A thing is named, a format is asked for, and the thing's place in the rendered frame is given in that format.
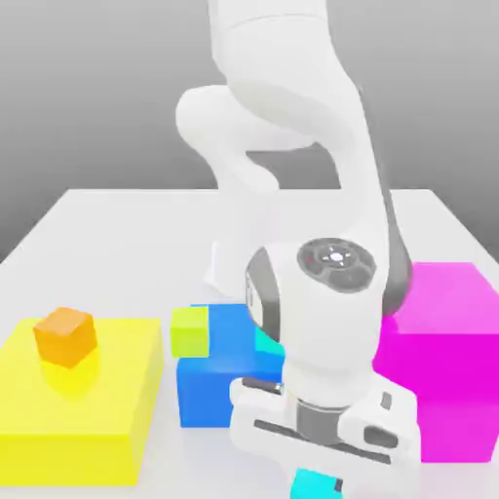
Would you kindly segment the large blue box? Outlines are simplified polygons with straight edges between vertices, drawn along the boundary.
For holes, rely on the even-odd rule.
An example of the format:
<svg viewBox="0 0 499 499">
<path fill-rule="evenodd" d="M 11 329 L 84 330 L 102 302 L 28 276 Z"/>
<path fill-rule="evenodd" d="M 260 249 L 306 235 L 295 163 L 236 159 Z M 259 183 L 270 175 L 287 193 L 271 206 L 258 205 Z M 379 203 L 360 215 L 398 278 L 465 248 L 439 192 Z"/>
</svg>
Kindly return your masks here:
<svg viewBox="0 0 499 499">
<path fill-rule="evenodd" d="M 284 357 L 255 351 L 256 326 L 244 304 L 191 305 L 209 308 L 210 352 L 206 358 L 180 358 L 177 402 L 182 428 L 227 428 L 230 383 L 254 377 L 280 382 Z"/>
</svg>

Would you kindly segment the large yellow box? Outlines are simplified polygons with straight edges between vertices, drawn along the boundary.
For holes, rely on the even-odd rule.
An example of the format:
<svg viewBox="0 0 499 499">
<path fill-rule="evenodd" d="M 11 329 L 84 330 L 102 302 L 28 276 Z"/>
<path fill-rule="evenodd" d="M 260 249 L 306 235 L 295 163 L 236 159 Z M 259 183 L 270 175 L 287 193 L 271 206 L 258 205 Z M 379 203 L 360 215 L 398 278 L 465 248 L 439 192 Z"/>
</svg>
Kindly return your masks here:
<svg viewBox="0 0 499 499">
<path fill-rule="evenodd" d="M 40 359 L 34 320 L 0 346 L 0 486 L 134 486 L 164 366 L 157 319 L 98 319 L 73 368 Z"/>
</svg>

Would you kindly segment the small lime green cube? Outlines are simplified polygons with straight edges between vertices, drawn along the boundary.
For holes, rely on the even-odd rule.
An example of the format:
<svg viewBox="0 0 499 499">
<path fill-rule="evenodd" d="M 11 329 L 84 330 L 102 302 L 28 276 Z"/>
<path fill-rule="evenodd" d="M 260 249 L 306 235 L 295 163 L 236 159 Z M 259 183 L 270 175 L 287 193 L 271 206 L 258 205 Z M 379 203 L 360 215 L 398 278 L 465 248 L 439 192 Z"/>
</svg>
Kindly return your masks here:
<svg viewBox="0 0 499 499">
<path fill-rule="evenodd" d="M 210 352 L 209 308 L 174 308 L 170 324 L 172 356 L 206 358 Z"/>
</svg>

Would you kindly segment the large magenta box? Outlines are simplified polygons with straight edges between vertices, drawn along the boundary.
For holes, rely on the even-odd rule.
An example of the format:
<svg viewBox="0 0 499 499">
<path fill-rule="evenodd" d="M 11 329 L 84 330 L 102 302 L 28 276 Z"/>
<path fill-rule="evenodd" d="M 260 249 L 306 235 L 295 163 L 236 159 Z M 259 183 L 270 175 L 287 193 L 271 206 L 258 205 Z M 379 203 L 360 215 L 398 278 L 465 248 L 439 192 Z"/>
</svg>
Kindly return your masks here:
<svg viewBox="0 0 499 499">
<path fill-rule="evenodd" d="M 425 463 L 486 463 L 499 438 L 499 291 L 470 262 L 416 262 L 376 372 L 417 397 Z"/>
</svg>

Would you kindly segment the small cyan cube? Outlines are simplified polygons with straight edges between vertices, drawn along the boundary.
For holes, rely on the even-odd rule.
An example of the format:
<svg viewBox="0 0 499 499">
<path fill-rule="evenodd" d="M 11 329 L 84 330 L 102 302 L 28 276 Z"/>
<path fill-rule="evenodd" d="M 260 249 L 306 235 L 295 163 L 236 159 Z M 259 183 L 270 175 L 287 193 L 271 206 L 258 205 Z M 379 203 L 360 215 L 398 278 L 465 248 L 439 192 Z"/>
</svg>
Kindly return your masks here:
<svg viewBox="0 0 499 499">
<path fill-rule="evenodd" d="M 278 341 L 269 337 L 259 327 L 255 329 L 255 351 L 283 357 L 285 349 Z"/>
<path fill-rule="evenodd" d="M 298 468 L 289 499 L 343 499 L 338 480 L 315 471 Z"/>
</svg>

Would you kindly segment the small orange cube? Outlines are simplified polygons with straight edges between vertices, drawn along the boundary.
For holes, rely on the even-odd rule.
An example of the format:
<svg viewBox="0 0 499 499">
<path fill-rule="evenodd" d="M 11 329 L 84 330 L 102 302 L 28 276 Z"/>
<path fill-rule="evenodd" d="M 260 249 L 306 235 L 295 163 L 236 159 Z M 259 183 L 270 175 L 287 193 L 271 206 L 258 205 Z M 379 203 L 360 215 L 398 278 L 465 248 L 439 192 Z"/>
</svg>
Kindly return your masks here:
<svg viewBox="0 0 499 499">
<path fill-rule="evenodd" d="M 33 327 L 40 358 L 54 365 L 72 368 L 97 346 L 91 314 L 58 307 Z"/>
</svg>

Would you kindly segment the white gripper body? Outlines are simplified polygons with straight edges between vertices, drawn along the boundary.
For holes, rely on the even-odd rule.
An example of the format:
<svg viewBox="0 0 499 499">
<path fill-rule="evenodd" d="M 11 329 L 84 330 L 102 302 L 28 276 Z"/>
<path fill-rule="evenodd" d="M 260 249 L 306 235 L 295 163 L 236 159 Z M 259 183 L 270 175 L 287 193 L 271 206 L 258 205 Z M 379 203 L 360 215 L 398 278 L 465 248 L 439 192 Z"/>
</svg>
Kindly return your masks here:
<svg viewBox="0 0 499 499">
<path fill-rule="evenodd" d="M 240 449 L 335 477 L 344 499 L 421 499 L 421 432 L 413 393 L 382 376 L 350 403 L 311 403 L 286 383 L 230 384 L 230 436 Z"/>
</svg>

